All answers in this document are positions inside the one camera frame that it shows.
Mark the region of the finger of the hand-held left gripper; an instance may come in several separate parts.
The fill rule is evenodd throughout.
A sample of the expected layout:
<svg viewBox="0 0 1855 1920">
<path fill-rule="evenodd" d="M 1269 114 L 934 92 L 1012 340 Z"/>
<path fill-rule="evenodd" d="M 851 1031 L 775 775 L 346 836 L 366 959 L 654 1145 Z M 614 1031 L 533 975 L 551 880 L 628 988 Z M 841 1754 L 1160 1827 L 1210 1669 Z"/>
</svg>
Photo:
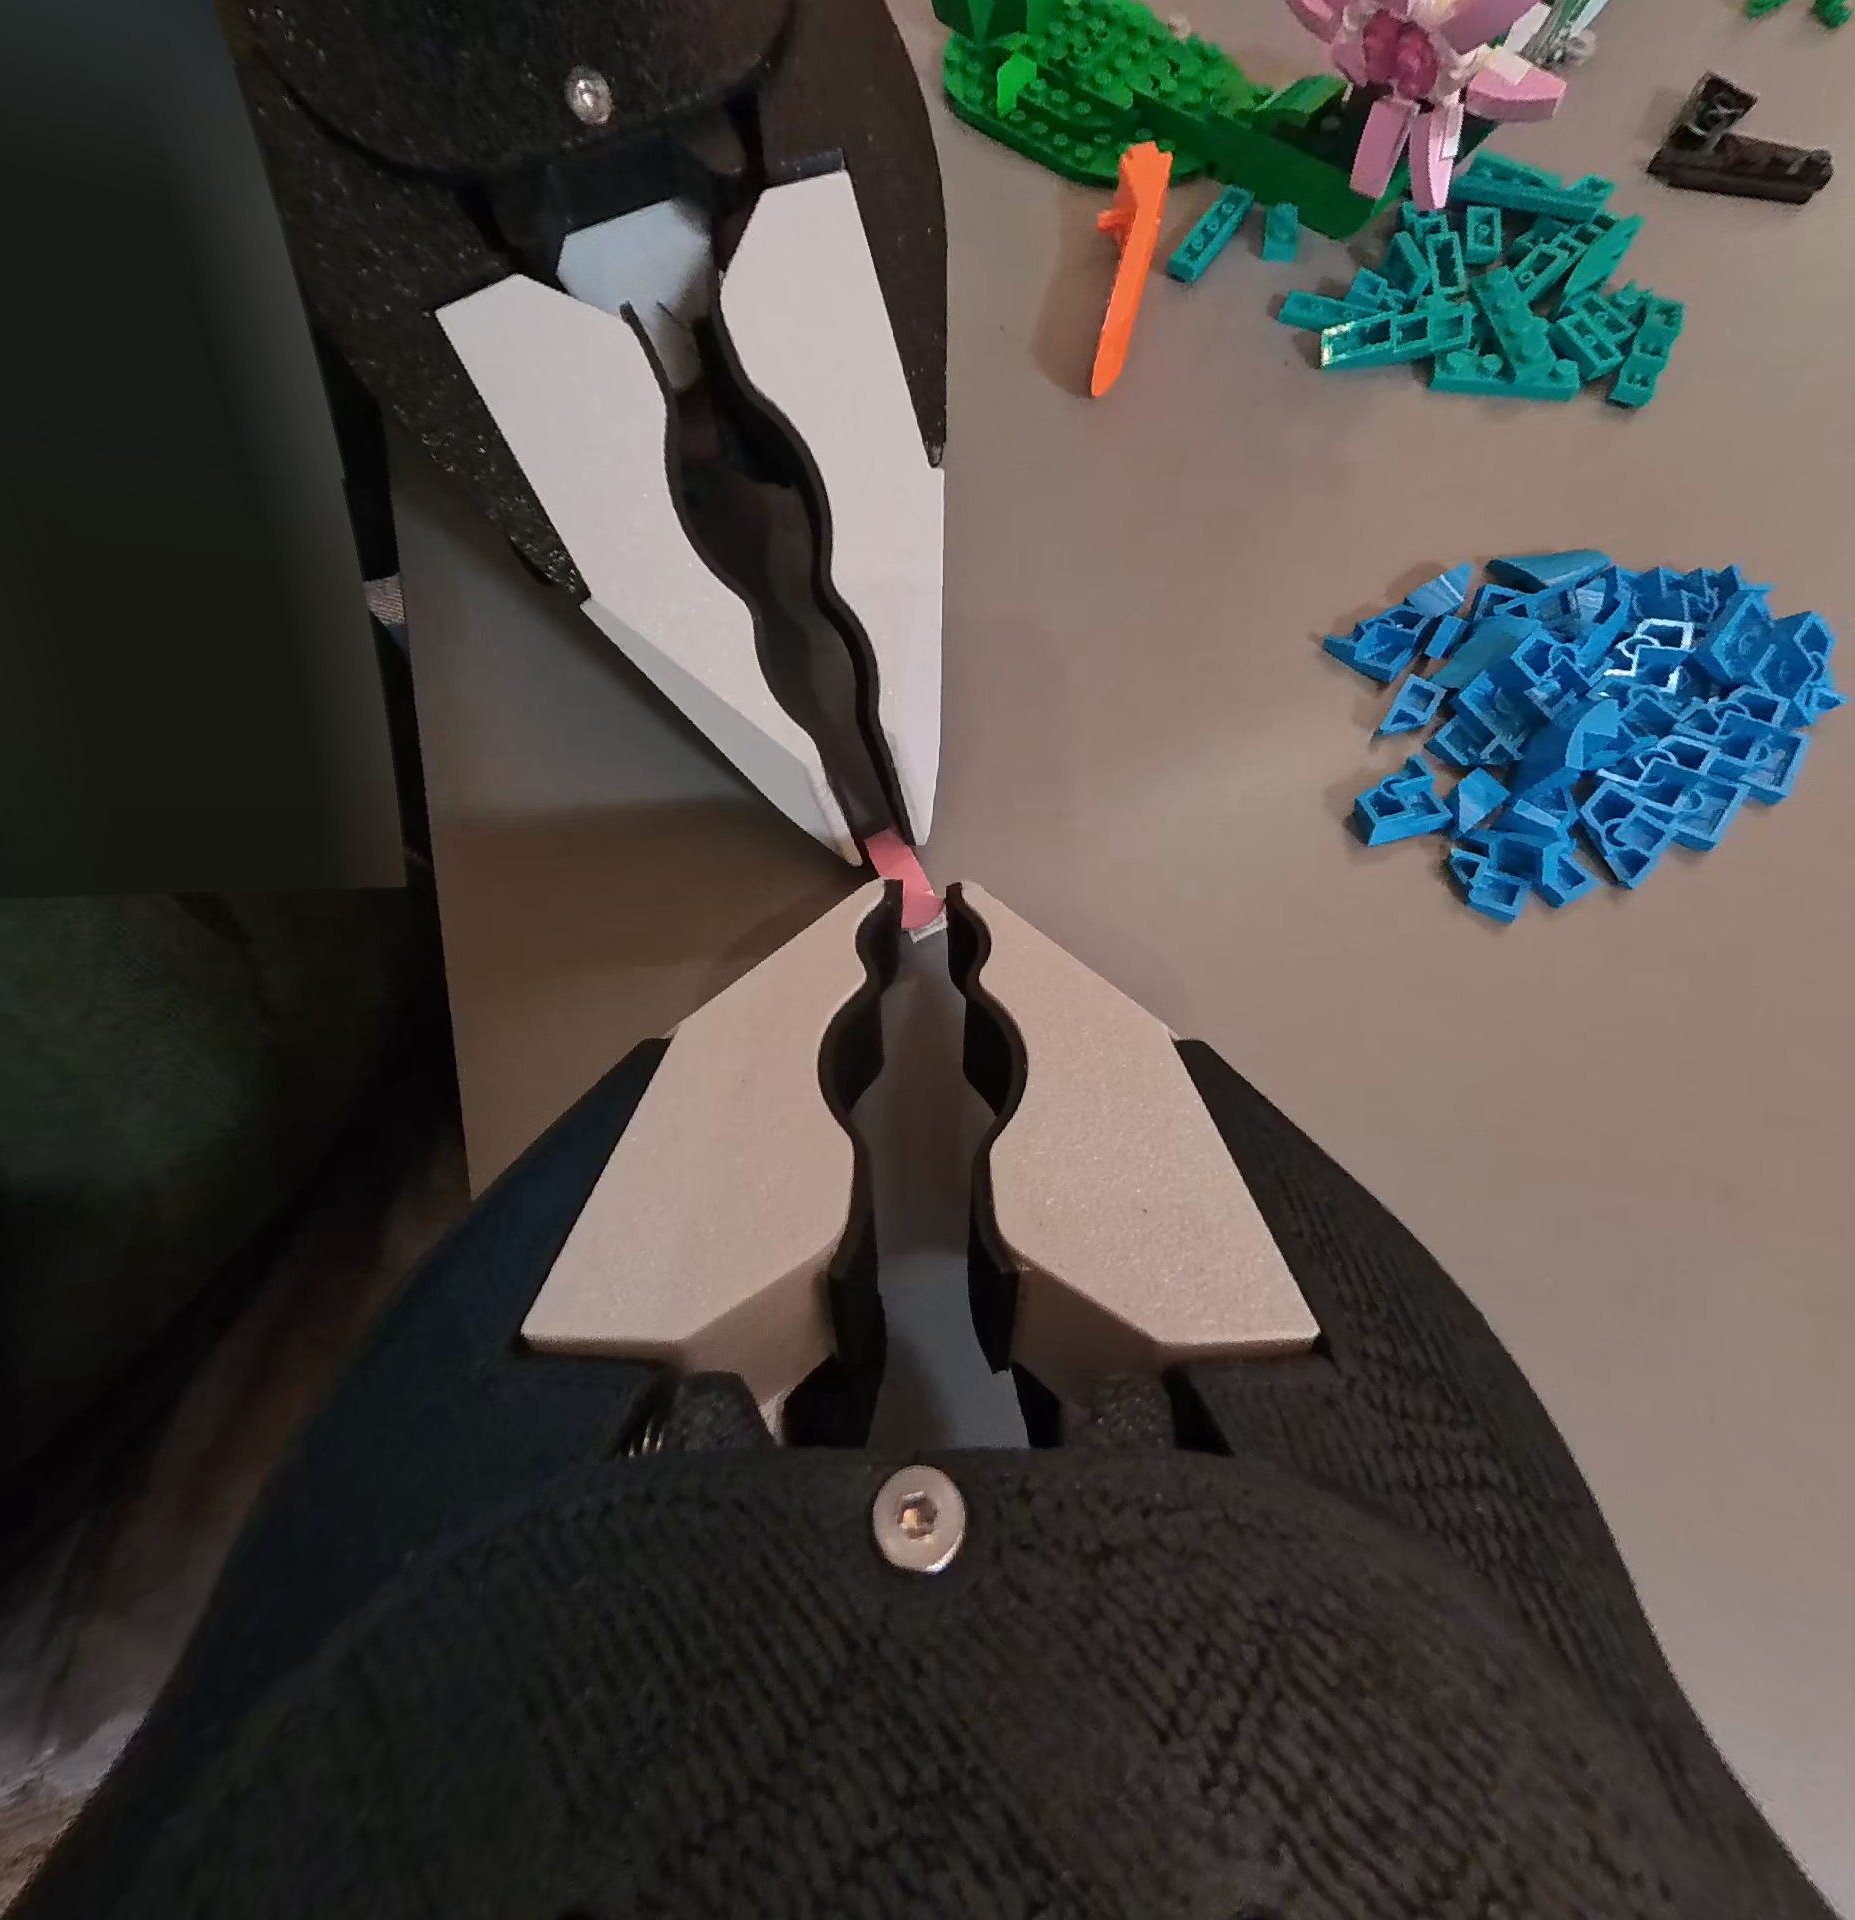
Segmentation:
<svg viewBox="0 0 1855 1920">
<path fill-rule="evenodd" d="M 743 395 L 790 438 L 820 587 L 866 647 L 871 742 L 896 782 L 900 833 L 922 843 L 944 740 L 944 472 L 919 432 L 849 170 L 758 196 L 716 315 Z"/>
<path fill-rule="evenodd" d="M 692 536 L 670 457 L 677 371 L 712 295 L 712 225 L 663 202 L 436 314 L 584 584 L 584 613 L 786 820 L 862 864 L 813 740 L 771 691 L 758 617 Z"/>
</svg>

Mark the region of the pink lego flower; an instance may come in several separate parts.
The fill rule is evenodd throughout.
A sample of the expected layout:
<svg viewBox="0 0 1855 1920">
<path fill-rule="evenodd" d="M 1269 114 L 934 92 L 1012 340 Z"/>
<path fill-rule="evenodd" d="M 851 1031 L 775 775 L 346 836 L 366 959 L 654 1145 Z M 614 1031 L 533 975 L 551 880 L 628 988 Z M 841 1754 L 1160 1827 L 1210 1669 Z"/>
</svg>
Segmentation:
<svg viewBox="0 0 1855 1920">
<path fill-rule="evenodd" d="M 1464 114 L 1537 123 L 1566 96 L 1564 76 L 1505 45 L 1521 2 L 1289 2 L 1288 12 L 1347 84 L 1374 91 L 1350 167 L 1362 196 L 1384 196 L 1406 157 L 1415 207 L 1442 209 Z"/>
</svg>

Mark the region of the pile of blue lego pieces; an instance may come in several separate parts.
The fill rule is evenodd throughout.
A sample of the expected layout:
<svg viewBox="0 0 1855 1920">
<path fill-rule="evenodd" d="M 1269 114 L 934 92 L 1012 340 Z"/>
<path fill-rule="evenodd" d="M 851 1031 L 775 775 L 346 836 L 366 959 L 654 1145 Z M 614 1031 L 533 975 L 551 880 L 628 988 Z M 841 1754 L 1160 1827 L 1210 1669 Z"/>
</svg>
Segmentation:
<svg viewBox="0 0 1855 1920">
<path fill-rule="evenodd" d="M 1452 891 L 1499 926 L 1713 850 L 1792 797 L 1847 703 L 1820 613 L 1777 613 L 1737 565 L 1591 548 L 1454 565 L 1320 647 L 1387 693 L 1374 735 L 1413 744 L 1350 831 L 1442 842 Z"/>
</svg>

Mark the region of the orange lego brick separator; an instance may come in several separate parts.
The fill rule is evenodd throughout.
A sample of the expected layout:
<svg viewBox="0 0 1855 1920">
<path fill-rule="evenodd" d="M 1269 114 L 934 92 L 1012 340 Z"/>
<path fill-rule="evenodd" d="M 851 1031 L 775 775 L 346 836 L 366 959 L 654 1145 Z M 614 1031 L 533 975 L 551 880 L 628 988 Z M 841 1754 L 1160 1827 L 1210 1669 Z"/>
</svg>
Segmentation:
<svg viewBox="0 0 1855 1920">
<path fill-rule="evenodd" d="M 1088 395 L 1099 399 L 1119 379 L 1155 260 L 1163 220 L 1172 154 L 1155 141 L 1125 147 L 1117 165 L 1115 196 L 1097 215 L 1097 230 L 1117 245 L 1117 262 L 1097 336 Z"/>
</svg>

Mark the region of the green lego base build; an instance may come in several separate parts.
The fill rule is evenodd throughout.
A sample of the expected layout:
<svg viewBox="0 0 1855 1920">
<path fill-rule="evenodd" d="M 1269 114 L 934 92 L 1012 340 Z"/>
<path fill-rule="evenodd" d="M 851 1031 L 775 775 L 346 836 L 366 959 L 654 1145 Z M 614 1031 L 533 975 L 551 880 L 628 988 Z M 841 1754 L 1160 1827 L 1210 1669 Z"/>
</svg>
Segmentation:
<svg viewBox="0 0 1855 1920">
<path fill-rule="evenodd" d="M 1336 73 L 1274 88 L 1218 45 L 1177 35 L 1131 2 L 936 2 L 947 28 L 944 92 L 967 125 L 1081 183 L 1113 186 L 1125 153 L 1150 141 L 1171 182 L 1215 178 L 1346 241 L 1411 195 L 1401 161 L 1362 196 L 1352 163 L 1374 92 Z"/>
</svg>

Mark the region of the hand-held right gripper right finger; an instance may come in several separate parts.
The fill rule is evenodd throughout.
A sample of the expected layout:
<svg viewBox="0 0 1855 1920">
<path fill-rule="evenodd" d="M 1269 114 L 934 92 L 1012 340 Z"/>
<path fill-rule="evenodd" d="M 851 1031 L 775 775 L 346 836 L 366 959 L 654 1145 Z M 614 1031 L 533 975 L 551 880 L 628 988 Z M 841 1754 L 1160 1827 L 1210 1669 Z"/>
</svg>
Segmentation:
<svg viewBox="0 0 1855 1920">
<path fill-rule="evenodd" d="M 1315 1347 L 1176 1031 L 983 885 L 946 893 L 946 953 L 987 1106 L 967 1241 L 987 1363 L 1088 1397 L 1115 1374 Z"/>
</svg>

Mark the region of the person's green sweatshirt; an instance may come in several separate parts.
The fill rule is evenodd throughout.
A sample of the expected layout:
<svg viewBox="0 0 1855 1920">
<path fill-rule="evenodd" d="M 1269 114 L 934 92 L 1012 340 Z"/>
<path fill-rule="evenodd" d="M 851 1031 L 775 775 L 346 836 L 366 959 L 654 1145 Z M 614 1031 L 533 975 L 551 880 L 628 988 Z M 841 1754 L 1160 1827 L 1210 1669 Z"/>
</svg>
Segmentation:
<svg viewBox="0 0 1855 1920">
<path fill-rule="evenodd" d="M 415 885 L 0 900 L 0 1490 L 292 1220 L 439 997 Z"/>
</svg>

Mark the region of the pile of teal lego pieces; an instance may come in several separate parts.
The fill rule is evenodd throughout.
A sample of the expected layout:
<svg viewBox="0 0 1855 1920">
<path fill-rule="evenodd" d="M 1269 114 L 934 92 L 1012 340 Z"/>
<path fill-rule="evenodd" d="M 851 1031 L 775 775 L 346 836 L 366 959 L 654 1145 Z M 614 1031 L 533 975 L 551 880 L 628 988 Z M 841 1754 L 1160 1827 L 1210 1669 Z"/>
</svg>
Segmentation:
<svg viewBox="0 0 1855 1920">
<path fill-rule="evenodd" d="M 1296 258 L 1303 230 L 1352 244 L 1383 224 L 1381 251 L 1342 288 L 1283 294 L 1276 321 L 1311 336 L 1318 371 L 1417 366 L 1435 393 L 1559 402 L 1599 392 L 1637 411 L 1656 397 L 1688 312 L 1618 279 L 1642 220 L 1611 198 L 1611 178 L 1487 154 L 1442 209 L 1421 209 L 1405 173 L 1374 198 L 1330 161 L 1266 154 L 1187 227 L 1167 273 L 1195 282 L 1253 219 L 1268 260 Z"/>
</svg>

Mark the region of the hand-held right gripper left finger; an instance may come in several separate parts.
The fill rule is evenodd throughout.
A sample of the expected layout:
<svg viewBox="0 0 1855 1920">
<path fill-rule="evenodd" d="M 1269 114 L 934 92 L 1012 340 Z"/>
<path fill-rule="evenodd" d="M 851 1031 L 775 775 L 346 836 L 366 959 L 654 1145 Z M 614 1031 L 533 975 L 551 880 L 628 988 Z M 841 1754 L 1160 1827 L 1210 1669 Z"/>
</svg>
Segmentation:
<svg viewBox="0 0 1855 1920">
<path fill-rule="evenodd" d="M 668 1040 L 525 1313 L 537 1353 L 736 1374 L 798 1444 L 863 1444 L 886 1370 L 866 1143 L 889 883 Z"/>
</svg>

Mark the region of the small pink lego piece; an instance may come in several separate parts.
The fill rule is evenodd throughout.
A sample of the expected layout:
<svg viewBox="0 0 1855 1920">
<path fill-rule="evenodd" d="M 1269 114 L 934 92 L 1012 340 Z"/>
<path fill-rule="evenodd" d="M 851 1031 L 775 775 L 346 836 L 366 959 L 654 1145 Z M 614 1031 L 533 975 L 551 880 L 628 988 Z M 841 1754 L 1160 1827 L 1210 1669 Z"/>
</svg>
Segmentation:
<svg viewBox="0 0 1855 1920">
<path fill-rule="evenodd" d="M 919 861 L 912 843 L 900 831 L 883 828 L 866 837 L 866 859 L 883 882 L 902 891 L 902 931 L 911 940 L 926 942 L 946 931 L 944 898 Z"/>
</svg>

